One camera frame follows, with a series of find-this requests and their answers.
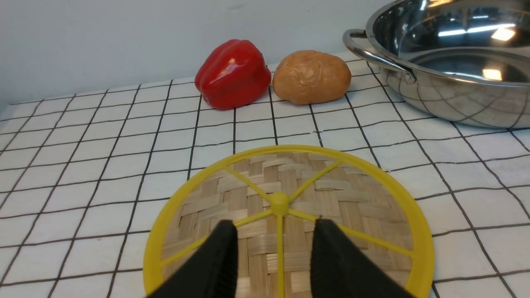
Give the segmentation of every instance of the yellow center hub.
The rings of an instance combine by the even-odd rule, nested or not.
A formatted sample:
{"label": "yellow center hub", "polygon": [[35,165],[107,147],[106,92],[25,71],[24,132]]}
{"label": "yellow center hub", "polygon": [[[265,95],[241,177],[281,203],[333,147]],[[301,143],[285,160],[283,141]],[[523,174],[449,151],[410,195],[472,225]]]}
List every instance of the yellow center hub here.
{"label": "yellow center hub", "polygon": [[270,208],[276,216],[286,216],[289,213],[289,196],[284,192],[276,192],[270,196]]}

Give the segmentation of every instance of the stainless steel pot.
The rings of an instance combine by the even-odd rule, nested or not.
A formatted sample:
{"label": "stainless steel pot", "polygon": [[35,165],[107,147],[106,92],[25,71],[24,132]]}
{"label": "stainless steel pot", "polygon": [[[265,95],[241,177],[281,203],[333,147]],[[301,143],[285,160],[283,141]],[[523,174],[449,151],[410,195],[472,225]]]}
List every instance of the stainless steel pot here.
{"label": "stainless steel pot", "polygon": [[530,127],[530,0],[396,1],[342,39],[420,110],[474,126]]}

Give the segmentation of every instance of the red bell pepper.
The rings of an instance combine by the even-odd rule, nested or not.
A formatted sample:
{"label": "red bell pepper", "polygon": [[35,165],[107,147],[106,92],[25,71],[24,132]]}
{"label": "red bell pepper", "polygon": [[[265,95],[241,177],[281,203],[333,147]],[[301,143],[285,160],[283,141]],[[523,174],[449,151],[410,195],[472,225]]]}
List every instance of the red bell pepper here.
{"label": "red bell pepper", "polygon": [[248,40],[232,39],[218,46],[199,69],[195,87],[213,108],[234,109],[261,97],[271,74],[263,54]]}

